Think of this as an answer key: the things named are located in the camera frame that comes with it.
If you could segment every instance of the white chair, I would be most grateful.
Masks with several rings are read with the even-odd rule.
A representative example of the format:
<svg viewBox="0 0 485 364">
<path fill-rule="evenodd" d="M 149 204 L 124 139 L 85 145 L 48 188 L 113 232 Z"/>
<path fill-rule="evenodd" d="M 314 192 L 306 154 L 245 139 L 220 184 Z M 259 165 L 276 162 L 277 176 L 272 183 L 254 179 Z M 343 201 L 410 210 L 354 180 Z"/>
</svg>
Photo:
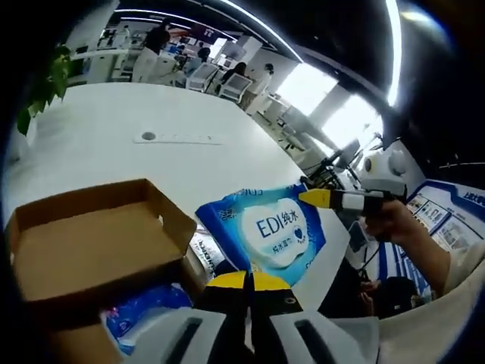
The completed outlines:
<svg viewBox="0 0 485 364">
<path fill-rule="evenodd" d="M 229 80 L 222 85 L 221 91 L 219 91 L 219 97 L 223 99 L 229 99 L 239 104 L 243 93 L 251 85 L 252 81 L 249 78 L 245 78 L 239 74 L 233 74 L 229 77 Z"/>
<path fill-rule="evenodd" d="M 219 67 L 216 64 L 202 63 L 199 68 L 187 78 L 185 84 L 186 89 L 203 93 L 218 69 Z"/>
</svg>

